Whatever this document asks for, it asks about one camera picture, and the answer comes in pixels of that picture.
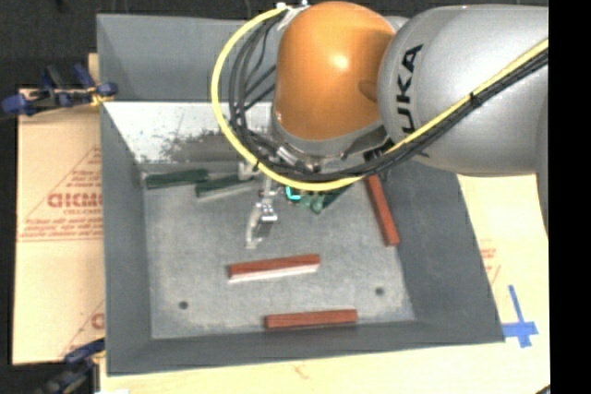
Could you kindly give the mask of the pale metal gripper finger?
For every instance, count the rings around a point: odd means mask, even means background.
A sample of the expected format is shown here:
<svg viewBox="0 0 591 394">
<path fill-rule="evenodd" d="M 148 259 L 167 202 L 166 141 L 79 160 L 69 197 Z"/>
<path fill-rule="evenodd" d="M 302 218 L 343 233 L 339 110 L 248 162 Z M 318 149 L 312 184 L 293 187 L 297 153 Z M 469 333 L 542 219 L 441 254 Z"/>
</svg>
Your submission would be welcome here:
<svg viewBox="0 0 591 394">
<path fill-rule="evenodd" d="M 262 204 L 259 215 L 259 229 L 258 238 L 260 241 L 267 239 L 273 228 L 275 222 L 278 221 L 278 214 L 276 213 L 272 204 Z"/>
<path fill-rule="evenodd" d="M 259 205 L 255 204 L 251 210 L 245 233 L 245 247 L 247 249 L 255 249 L 259 244 Z"/>
</svg>

